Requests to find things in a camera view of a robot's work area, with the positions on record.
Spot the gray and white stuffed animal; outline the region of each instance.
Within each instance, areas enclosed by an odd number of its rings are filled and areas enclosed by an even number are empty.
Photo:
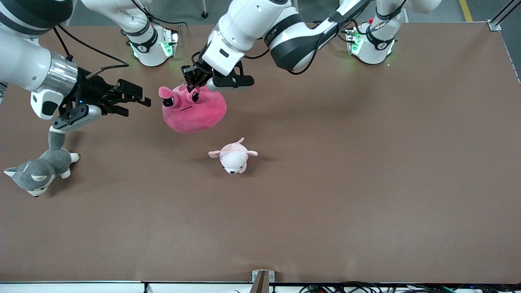
[[[70,176],[70,164],[80,159],[77,153],[69,153],[66,149],[61,148],[64,142],[65,132],[51,126],[49,129],[49,149],[37,160],[5,169],[4,173],[32,196],[40,196],[57,176],[63,179],[68,178]]]

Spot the pink plush toy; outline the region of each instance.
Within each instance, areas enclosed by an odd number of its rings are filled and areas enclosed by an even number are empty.
[[[256,151],[249,151],[241,144],[244,138],[238,142],[227,144],[220,151],[208,152],[210,157],[218,157],[222,167],[230,174],[242,174],[246,171],[246,161],[249,156],[258,156]]]
[[[226,101],[219,92],[207,87],[188,92],[186,84],[171,90],[159,88],[163,100],[163,119],[180,133],[195,133],[215,126],[226,113]]]

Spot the plush toy paw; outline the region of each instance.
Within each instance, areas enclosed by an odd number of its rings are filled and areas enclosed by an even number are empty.
[[[65,171],[65,173],[61,174],[60,177],[62,179],[69,178],[70,177],[70,169],[67,169],[67,171]]]
[[[80,160],[80,155],[77,153],[70,153],[70,159],[72,163],[76,163]]]

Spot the white and pink plush dog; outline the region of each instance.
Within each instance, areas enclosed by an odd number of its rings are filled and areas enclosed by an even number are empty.
[[[246,171],[246,161],[249,156],[258,156],[256,151],[249,151],[241,144],[244,138],[238,142],[227,144],[220,151],[208,152],[212,158],[218,157],[222,167],[230,174],[242,174]]]

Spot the plush toy tail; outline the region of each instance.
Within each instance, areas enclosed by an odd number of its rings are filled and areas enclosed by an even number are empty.
[[[65,132],[54,127],[49,128],[49,149],[59,150],[64,146]]]

